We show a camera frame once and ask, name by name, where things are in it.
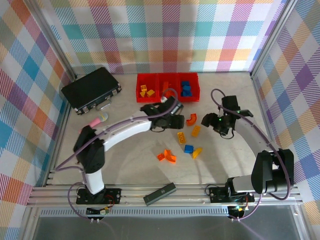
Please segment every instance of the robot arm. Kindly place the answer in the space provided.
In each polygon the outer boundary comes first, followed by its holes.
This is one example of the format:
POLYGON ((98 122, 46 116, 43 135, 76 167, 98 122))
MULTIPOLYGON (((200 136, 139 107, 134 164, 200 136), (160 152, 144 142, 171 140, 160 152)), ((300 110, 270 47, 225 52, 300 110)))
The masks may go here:
MULTIPOLYGON (((87 182, 86 187, 92 195, 100 193, 105 188, 101 168, 105 164, 105 152, 112 146, 133 135, 148 130, 153 131, 155 128, 165 130, 182 129, 184 127, 184 116, 177 114, 183 109, 183 105, 179 101, 177 101, 176 106, 171 112, 160 117, 148 118, 148 116, 158 115, 169 110, 174 102, 175 99, 170 97, 164 99, 163 102, 147 104, 141 107, 140 111, 131 116, 130 119, 132 120, 128 124, 119 125, 102 137, 97 138, 76 156, 78 162, 81 163, 84 168, 87 182)), ((96 135, 96 131, 90 126, 84 127, 75 143, 73 151, 76 152, 96 135)))
MULTIPOLYGON (((236 96, 223 97, 222 106, 236 111, 255 123, 254 116, 249 110, 240 109, 236 96)), ((221 136, 226 136, 230 129, 232 134, 233 131, 236 131, 246 141, 256 157, 251 175, 231 177, 227 180, 226 188, 229 189, 231 195, 248 192, 264 194, 287 190, 284 170, 281 168, 278 158, 253 125, 239 116, 223 111, 221 108, 219 109, 219 114, 207 114, 202 119, 201 124, 206 127, 212 126, 213 130, 221 136)), ((279 148, 275 142, 271 142, 271 144, 281 156, 292 186, 294 179, 294 155, 289 149, 282 150, 279 148)))

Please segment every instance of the black box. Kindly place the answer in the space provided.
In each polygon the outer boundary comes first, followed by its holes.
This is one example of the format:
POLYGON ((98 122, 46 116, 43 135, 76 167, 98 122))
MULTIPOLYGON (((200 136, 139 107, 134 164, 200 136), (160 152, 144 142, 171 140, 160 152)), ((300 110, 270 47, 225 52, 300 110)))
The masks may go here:
POLYGON ((61 89, 78 115, 89 112, 90 109, 117 95, 120 91, 120 83, 104 67, 61 89))

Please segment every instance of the white marble floor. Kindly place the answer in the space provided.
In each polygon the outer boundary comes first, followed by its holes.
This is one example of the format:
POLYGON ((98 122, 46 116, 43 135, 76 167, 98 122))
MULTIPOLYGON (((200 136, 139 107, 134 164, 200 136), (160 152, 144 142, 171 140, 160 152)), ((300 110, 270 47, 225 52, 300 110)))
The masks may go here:
MULTIPOLYGON (((199 73, 200 102, 185 103, 181 114, 186 119, 191 113, 196 113, 197 125, 207 113, 218 112, 212 102, 210 92, 219 88, 226 95, 236 95, 242 109, 250 110, 256 122, 265 131, 264 122, 258 101, 248 73, 199 73)), ((111 125, 128 118, 143 105, 136 102, 136 74, 115 75, 121 83, 122 91, 112 98, 112 104, 104 111, 109 119, 100 126, 111 125)), ((79 136, 79 130, 89 124, 97 116, 95 110, 82 116, 71 112, 66 127, 64 142, 58 157, 58 163, 64 161, 73 153, 73 146, 79 136)), ((201 127, 197 138, 191 136, 193 126, 185 126, 182 130, 187 144, 202 147, 203 151, 193 160, 184 153, 184 144, 179 144, 177 132, 167 129, 162 133, 144 132, 132 136, 105 153, 105 164, 102 176, 105 184, 224 184, 229 177, 251 174, 255 156, 246 142, 235 134, 231 140, 222 139, 211 127, 201 127), (157 155, 165 149, 177 156, 176 164, 166 160, 158 161, 157 155)), ((76 159, 67 166, 74 166, 76 159)), ((66 170, 54 174, 53 184, 73 184, 81 181, 77 170, 66 170)))

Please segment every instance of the red tray compartment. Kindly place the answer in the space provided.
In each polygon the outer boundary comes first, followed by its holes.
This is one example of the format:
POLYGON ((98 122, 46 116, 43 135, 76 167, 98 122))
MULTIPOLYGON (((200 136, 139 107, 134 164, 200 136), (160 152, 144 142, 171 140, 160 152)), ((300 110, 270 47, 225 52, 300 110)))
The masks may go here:
POLYGON ((164 90, 167 88, 171 88, 176 90, 176 92, 179 94, 178 92, 178 73, 159 73, 158 74, 158 78, 159 78, 159 96, 161 97, 164 90))
POLYGON ((136 102, 137 103, 156 103, 160 102, 160 95, 159 95, 159 77, 157 73, 139 73, 136 79, 136 102), (141 92, 141 85, 146 85, 147 91, 153 90, 155 93, 148 97, 145 94, 145 97, 140 95, 141 92))
POLYGON ((179 72, 178 73, 178 99, 180 102, 199 102, 200 86, 198 74, 196 72, 179 72), (182 82, 189 81, 192 96, 181 96, 182 82))

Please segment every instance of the checkered backdrop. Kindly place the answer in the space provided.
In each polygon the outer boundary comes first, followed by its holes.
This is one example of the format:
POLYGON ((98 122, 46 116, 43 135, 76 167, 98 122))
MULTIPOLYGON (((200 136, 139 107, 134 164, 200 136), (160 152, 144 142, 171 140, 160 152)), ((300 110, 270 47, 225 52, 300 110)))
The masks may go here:
POLYGON ((286 0, 37 0, 78 74, 249 71, 286 0))
POLYGON ((17 239, 42 183, 69 82, 23 0, 0 0, 0 240, 17 239))
POLYGON ((300 0, 255 79, 320 239, 320 0, 300 0))

